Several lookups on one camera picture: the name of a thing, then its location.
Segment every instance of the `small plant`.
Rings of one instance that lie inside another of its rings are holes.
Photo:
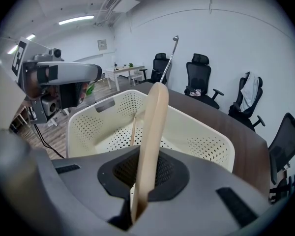
[[[88,90],[86,91],[86,96],[89,96],[92,94],[93,90],[94,90],[94,87],[95,87],[95,83],[91,84],[88,86]]]

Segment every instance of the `white towel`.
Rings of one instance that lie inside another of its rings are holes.
[[[246,81],[244,87],[240,90],[243,96],[240,109],[244,112],[246,109],[250,108],[256,99],[259,87],[259,77],[254,73],[250,72],[249,77]]]

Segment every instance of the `wooden stick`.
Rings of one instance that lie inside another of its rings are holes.
[[[135,131],[136,131],[136,118],[134,117],[134,119],[133,119],[133,125],[132,125],[132,133],[131,133],[130,146],[133,146]]]
[[[134,190],[131,218],[134,223],[148,205],[148,193],[154,189],[159,146],[168,109],[168,90],[155,83],[147,96],[142,141]]]

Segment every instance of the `white table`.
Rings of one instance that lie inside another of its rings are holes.
[[[134,67],[128,67],[128,66],[122,67],[122,66],[119,66],[119,67],[117,67],[117,69],[118,70],[114,71],[114,68],[108,68],[108,69],[104,70],[104,73],[105,73],[105,78],[107,78],[109,89],[112,89],[112,86],[110,84],[110,80],[112,80],[112,81],[114,81],[116,83],[117,91],[120,91],[119,84],[118,84],[118,74],[128,71],[129,83],[131,83],[130,71],[144,69],[144,65],[137,65],[137,66],[134,66]]]

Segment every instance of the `black cable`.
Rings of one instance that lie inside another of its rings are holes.
[[[33,113],[31,112],[31,109],[30,109],[30,108],[29,108],[29,112],[30,112],[30,115],[31,115],[32,119],[34,119]],[[59,157],[64,158],[61,154],[59,154],[58,151],[56,151],[53,147],[51,147],[51,146],[50,146],[50,145],[44,140],[44,137],[43,137],[43,135],[41,134],[41,132],[40,132],[40,130],[39,130],[39,128],[37,127],[36,124],[34,124],[34,127],[35,127],[35,129],[36,129],[36,132],[37,132],[37,134],[38,134],[38,136],[39,136],[39,138],[40,138],[40,140],[41,140],[43,146],[45,146],[46,148],[50,148],[50,149],[52,149],[52,150],[53,150],[53,151],[54,151]]]

